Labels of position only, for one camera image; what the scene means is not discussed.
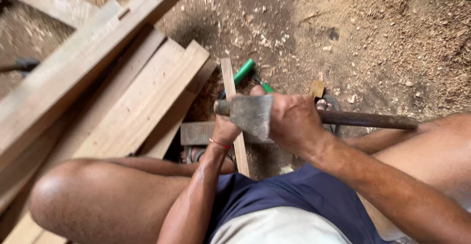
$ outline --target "ground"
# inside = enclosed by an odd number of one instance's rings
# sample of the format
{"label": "ground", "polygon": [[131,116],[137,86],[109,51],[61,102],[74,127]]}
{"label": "ground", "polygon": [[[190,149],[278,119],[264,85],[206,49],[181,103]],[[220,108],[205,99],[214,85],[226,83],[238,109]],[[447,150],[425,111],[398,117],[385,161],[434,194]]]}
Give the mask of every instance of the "ground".
{"label": "ground", "polygon": [[[183,46],[195,39],[213,59],[230,57],[234,67],[252,58],[280,93],[304,94],[323,80],[344,111],[428,120],[471,110],[468,0],[181,0],[157,25]],[[73,31],[18,2],[0,15],[0,26],[0,64],[44,59]],[[20,80],[1,75],[0,97]],[[253,85],[246,79],[237,90]],[[216,72],[186,120],[211,120],[207,111],[222,89]],[[373,130],[342,127],[339,135]],[[291,166],[279,148],[248,151],[256,179]]]}

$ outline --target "green tool handle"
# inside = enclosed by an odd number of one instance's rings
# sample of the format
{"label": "green tool handle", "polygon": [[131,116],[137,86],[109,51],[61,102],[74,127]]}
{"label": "green tool handle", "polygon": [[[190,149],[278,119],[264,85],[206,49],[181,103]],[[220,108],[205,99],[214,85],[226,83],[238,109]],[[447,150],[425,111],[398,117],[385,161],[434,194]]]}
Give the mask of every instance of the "green tool handle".
{"label": "green tool handle", "polygon": [[262,85],[262,87],[263,87],[263,90],[264,90],[266,93],[275,92],[275,90],[272,89],[272,88],[270,87],[270,85],[268,85],[268,83],[264,83],[264,84]]}
{"label": "green tool handle", "polygon": [[249,58],[249,60],[247,60],[247,62],[245,62],[245,64],[234,75],[234,84],[237,86],[242,81],[242,79],[247,76],[250,71],[252,71],[254,66],[255,62]]}

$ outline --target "shorts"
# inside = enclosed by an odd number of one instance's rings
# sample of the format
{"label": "shorts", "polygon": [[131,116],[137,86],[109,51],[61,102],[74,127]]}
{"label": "shorts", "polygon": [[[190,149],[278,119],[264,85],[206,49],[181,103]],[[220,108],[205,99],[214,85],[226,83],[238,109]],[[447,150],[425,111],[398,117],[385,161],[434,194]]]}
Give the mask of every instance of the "shorts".
{"label": "shorts", "polygon": [[290,206],[332,222],[353,244],[386,244],[356,192],[309,164],[297,171],[254,181],[239,173],[219,177],[205,242],[232,218],[268,208]]}

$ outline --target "leg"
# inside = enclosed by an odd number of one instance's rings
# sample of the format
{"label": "leg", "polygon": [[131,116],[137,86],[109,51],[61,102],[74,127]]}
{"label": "leg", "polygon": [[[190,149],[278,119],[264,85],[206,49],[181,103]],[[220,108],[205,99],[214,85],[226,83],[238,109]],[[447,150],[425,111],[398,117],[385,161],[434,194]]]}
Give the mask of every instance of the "leg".
{"label": "leg", "polygon": [[69,161],[35,185],[31,214],[41,227],[79,243],[154,244],[196,168],[152,158]]}
{"label": "leg", "polygon": [[[416,134],[381,132],[373,135],[377,139],[362,138],[370,144],[354,140],[355,146],[367,151],[387,147],[373,156],[441,190],[464,208],[471,206],[471,115],[453,115],[425,123]],[[383,239],[403,236],[373,205],[361,196],[360,199]]]}

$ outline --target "mortise slot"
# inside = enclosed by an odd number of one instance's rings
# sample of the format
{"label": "mortise slot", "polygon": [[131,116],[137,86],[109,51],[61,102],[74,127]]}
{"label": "mortise slot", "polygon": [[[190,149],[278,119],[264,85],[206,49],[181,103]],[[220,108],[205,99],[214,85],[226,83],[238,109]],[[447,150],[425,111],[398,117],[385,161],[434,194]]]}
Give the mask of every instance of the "mortise slot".
{"label": "mortise slot", "polygon": [[121,12],[121,14],[118,16],[118,20],[123,19],[129,12],[131,12],[130,8],[127,8],[125,11]]}

